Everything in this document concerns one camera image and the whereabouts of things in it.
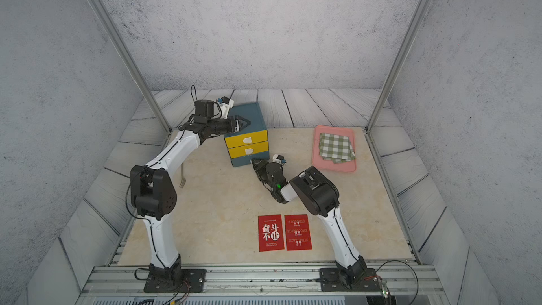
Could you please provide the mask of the red postcard english text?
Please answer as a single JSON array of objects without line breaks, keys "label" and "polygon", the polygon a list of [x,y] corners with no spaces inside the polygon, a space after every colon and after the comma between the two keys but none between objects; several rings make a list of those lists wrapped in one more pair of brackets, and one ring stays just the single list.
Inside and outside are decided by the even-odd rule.
[{"label": "red postcard english text", "polygon": [[288,251],[312,250],[307,214],[285,215],[285,241]]}]

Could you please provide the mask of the teal drawer cabinet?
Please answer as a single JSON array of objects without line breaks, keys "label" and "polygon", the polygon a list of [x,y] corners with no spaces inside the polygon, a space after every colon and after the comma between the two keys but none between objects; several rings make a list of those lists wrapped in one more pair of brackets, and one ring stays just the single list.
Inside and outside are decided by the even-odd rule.
[{"label": "teal drawer cabinet", "polygon": [[268,130],[260,105],[257,102],[234,106],[231,108],[229,116],[235,117],[236,115],[240,115],[251,122],[251,125],[245,131],[240,132],[241,134]]}]

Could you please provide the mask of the red postcard chinese text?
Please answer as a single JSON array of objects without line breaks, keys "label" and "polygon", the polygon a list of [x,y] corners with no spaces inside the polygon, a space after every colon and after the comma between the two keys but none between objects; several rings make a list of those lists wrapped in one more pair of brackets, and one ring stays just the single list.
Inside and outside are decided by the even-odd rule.
[{"label": "red postcard chinese text", "polygon": [[258,217],[258,248],[260,252],[285,249],[281,215],[261,215]]}]

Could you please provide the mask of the yellow bottom drawer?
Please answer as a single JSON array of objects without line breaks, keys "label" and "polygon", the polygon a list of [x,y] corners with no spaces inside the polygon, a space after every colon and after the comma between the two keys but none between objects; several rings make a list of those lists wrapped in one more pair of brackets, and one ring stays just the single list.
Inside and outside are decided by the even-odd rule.
[{"label": "yellow bottom drawer", "polygon": [[228,149],[230,158],[241,158],[258,153],[264,153],[269,151],[269,143],[267,141],[260,143],[247,144],[235,148]]}]

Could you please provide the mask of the teal bottom drawer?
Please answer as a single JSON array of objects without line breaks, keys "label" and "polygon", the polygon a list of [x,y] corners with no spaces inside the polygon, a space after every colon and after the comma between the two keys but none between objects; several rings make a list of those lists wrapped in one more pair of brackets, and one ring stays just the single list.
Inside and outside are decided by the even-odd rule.
[{"label": "teal bottom drawer", "polygon": [[270,153],[268,151],[254,153],[251,155],[245,155],[239,158],[231,158],[231,164],[233,167],[241,167],[245,165],[252,165],[252,160],[269,160]]}]

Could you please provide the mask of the yellow top drawer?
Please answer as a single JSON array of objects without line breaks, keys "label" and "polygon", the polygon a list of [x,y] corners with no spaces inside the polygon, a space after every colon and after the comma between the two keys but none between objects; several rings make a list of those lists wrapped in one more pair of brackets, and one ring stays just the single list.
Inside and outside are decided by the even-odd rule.
[{"label": "yellow top drawer", "polygon": [[227,144],[227,148],[237,148],[245,145],[262,143],[268,141],[268,131],[262,130],[246,134],[238,133],[224,135],[224,141]]}]

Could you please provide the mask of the yellow drawer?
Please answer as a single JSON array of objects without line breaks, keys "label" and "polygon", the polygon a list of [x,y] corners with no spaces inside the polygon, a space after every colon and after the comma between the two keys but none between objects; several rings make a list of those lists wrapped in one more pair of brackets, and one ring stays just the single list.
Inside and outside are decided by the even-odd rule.
[{"label": "yellow drawer", "polygon": [[247,144],[235,148],[228,149],[230,158],[241,158],[258,153],[264,153],[269,151],[269,143],[267,141],[260,143]]},{"label": "yellow drawer", "polygon": [[227,144],[227,148],[237,148],[245,145],[262,143],[268,141],[268,131],[262,130],[246,134],[238,133],[224,135],[224,141]]}]

